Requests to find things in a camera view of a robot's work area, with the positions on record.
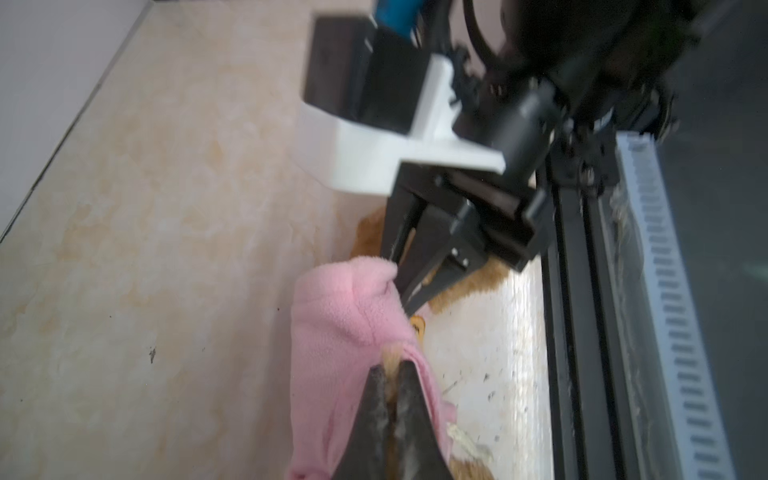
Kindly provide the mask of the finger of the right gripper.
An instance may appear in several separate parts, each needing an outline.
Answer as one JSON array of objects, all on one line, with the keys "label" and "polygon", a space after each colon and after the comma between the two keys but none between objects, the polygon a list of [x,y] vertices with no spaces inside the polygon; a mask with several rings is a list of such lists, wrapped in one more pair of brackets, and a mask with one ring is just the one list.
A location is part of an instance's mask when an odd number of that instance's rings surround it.
[{"label": "finger of the right gripper", "polygon": [[425,208],[426,201],[418,192],[396,186],[385,208],[380,256],[394,263],[402,259],[406,242]]},{"label": "finger of the right gripper", "polygon": [[474,205],[461,200],[451,207],[426,206],[395,280],[406,315],[416,314],[437,295],[483,267],[488,258]]}]

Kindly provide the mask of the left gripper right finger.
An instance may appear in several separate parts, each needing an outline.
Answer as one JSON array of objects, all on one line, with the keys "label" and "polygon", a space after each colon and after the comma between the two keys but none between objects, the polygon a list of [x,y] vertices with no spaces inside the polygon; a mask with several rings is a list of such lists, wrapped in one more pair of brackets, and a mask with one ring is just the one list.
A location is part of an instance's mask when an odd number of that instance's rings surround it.
[{"label": "left gripper right finger", "polygon": [[448,480],[453,476],[441,453],[420,382],[412,361],[399,364],[392,430],[394,479]]}]

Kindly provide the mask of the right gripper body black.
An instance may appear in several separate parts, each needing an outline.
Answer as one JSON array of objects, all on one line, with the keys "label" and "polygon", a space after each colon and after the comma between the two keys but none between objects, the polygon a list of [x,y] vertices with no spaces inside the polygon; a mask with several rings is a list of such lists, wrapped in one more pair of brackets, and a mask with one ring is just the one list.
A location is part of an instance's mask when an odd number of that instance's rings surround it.
[{"label": "right gripper body black", "polygon": [[419,166],[403,163],[396,186],[418,192],[426,206],[456,206],[469,201],[480,216],[488,261],[522,271],[550,244],[554,207],[549,192],[529,185],[544,162],[554,168],[554,181],[593,195],[618,181],[615,135],[620,130],[662,136],[670,122],[672,97],[663,83],[632,94],[614,92],[598,84],[586,101],[588,111],[603,110],[608,122],[593,126],[587,115],[565,126],[557,90],[547,79],[504,86],[500,94],[478,95],[475,78],[455,73],[468,97],[453,130],[464,140],[499,151],[501,173]]}]

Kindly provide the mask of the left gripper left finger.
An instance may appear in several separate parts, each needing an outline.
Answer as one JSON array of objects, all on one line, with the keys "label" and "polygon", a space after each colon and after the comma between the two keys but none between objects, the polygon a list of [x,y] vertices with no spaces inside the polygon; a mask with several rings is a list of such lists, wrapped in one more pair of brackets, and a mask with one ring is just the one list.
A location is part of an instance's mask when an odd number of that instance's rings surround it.
[{"label": "left gripper left finger", "polygon": [[358,410],[333,480],[387,478],[389,446],[387,377],[382,365],[369,369]]}]

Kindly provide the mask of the pink knitted bear sweater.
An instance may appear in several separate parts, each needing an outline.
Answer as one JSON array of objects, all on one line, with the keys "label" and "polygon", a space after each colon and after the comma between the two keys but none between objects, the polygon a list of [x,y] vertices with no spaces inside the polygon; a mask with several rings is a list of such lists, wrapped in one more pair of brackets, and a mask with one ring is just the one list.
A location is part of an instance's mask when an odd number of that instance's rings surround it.
[{"label": "pink knitted bear sweater", "polygon": [[449,423],[456,408],[443,400],[394,285],[396,264],[379,257],[321,265],[295,283],[291,306],[289,479],[328,479],[339,464],[366,377],[385,350],[413,362],[437,443],[451,456]]}]

